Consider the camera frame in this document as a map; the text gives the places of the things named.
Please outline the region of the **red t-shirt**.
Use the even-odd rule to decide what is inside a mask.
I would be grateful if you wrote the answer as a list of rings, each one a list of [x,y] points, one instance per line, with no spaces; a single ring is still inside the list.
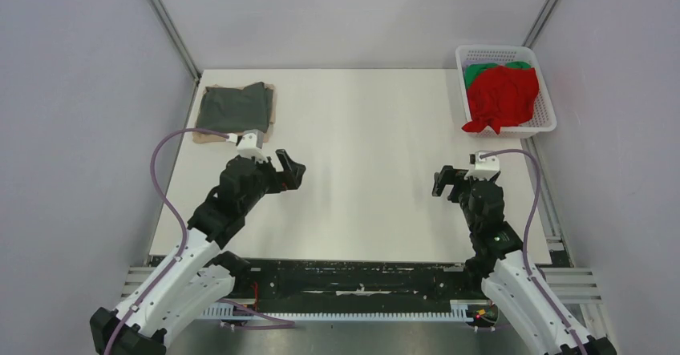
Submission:
[[[496,134],[503,127],[517,127],[534,115],[540,93],[534,68],[527,70],[496,67],[483,72],[466,89],[471,119],[462,126],[467,133],[491,128]]]

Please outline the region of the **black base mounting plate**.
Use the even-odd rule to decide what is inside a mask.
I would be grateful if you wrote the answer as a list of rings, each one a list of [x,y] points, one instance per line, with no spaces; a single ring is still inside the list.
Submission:
[[[490,303],[458,263],[249,259],[228,298],[262,313],[445,313]]]

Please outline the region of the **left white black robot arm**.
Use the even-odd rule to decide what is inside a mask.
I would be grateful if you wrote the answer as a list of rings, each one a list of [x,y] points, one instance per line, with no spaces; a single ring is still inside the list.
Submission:
[[[281,170],[269,158],[237,156],[227,162],[219,184],[195,210],[176,247],[114,309],[100,308],[92,315],[98,354],[165,354],[210,305],[251,289],[247,261],[225,246],[262,197],[301,186],[306,166],[284,149],[276,155]]]

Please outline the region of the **white plastic basket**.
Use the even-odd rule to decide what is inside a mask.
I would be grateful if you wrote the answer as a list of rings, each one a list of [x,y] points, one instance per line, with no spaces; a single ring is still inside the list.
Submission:
[[[459,67],[458,75],[466,123],[471,119],[467,93],[463,82],[463,67],[466,64],[478,62],[505,64],[515,61],[524,61],[532,65],[532,68],[536,70],[539,79],[540,93],[536,99],[534,115],[531,120],[517,127],[503,127],[499,134],[496,134],[488,127],[480,133],[468,133],[469,135],[526,139],[539,132],[554,130],[557,125],[556,116],[549,98],[548,89],[540,72],[538,61],[531,49],[524,46],[463,45],[456,48],[455,59]]]

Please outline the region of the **aluminium frame rail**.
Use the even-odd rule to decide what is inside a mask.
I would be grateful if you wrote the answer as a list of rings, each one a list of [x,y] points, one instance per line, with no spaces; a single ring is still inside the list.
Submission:
[[[130,267],[121,298],[130,296],[155,270],[155,267]],[[587,268],[542,268],[548,286],[563,304],[603,304],[593,273]]]

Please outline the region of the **green t-shirt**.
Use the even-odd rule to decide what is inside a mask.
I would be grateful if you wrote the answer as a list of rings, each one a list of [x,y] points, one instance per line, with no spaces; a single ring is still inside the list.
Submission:
[[[496,67],[507,67],[510,69],[527,70],[532,69],[530,63],[524,61],[515,61],[505,64],[493,63],[493,62],[478,62],[469,63],[463,67],[463,81],[465,87],[469,89],[474,81],[487,70],[491,70]]]

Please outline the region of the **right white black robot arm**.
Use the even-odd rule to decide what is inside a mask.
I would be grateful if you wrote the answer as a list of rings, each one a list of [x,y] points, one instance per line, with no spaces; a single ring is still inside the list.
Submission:
[[[447,199],[460,206],[470,231],[475,255],[464,264],[465,291],[494,302],[533,354],[615,354],[607,337],[595,337],[567,310],[526,256],[505,219],[497,176],[481,179],[450,165],[434,175],[433,196],[451,187]]]

